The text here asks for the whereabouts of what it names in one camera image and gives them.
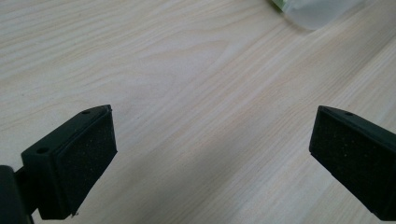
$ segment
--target green object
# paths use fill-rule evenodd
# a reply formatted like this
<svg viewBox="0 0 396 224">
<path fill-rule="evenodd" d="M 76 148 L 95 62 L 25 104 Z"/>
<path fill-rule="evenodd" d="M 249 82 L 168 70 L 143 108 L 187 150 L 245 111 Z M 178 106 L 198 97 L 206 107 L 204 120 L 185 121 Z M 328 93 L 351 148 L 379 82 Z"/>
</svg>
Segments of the green object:
<svg viewBox="0 0 396 224">
<path fill-rule="evenodd" d="M 277 5 L 280 9 L 283 8 L 283 6 L 285 6 L 287 0 L 273 0 L 273 2 L 275 3 L 275 5 Z"/>
</svg>

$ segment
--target light wood surface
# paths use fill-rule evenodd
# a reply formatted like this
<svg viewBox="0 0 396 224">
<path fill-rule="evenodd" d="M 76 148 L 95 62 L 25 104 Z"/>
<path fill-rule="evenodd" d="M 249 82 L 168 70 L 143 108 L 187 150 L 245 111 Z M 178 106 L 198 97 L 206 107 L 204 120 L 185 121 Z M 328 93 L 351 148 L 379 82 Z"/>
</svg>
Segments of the light wood surface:
<svg viewBox="0 0 396 224">
<path fill-rule="evenodd" d="M 315 32 L 265 0 L 0 2 L 0 163 L 111 104 L 119 153 L 65 221 L 380 223 L 308 152 L 319 105 L 396 133 L 396 1 Z"/>
</svg>

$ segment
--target wood grain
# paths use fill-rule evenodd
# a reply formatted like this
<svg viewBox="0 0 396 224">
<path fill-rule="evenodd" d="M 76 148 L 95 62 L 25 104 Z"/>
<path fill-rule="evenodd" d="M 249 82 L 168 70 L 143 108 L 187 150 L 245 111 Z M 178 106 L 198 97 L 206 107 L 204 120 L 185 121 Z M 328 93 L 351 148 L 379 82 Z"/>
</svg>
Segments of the wood grain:
<svg viewBox="0 0 396 224">
<path fill-rule="evenodd" d="M 1 1 L 0 162 L 111 104 L 119 154 L 36 223 L 379 223 L 308 145 L 318 105 L 396 133 L 395 11 L 307 32 L 264 0 Z"/>
</svg>

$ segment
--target black object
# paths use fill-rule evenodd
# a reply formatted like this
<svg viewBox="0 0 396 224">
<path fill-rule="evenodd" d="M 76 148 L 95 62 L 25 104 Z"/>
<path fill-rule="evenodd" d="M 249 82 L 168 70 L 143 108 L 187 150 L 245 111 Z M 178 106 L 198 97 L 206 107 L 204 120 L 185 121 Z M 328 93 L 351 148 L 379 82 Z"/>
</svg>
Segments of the black object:
<svg viewBox="0 0 396 224">
<path fill-rule="evenodd" d="M 37 207 L 43 219 L 75 215 L 116 153 L 110 105 L 78 113 L 23 151 L 16 174 L 0 166 L 0 223 L 33 223 Z"/>
<path fill-rule="evenodd" d="M 309 150 L 372 213 L 396 220 L 396 134 L 321 105 Z"/>
</svg>

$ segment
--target white plastic container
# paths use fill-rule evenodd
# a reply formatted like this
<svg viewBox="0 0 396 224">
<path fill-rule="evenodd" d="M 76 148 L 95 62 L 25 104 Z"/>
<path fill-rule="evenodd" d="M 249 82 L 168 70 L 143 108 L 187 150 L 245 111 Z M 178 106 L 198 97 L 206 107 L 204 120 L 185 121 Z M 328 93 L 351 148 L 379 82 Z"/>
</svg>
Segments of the white plastic container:
<svg viewBox="0 0 396 224">
<path fill-rule="evenodd" d="M 273 0 L 286 17 L 308 30 L 317 30 L 364 0 Z"/>
</svg>

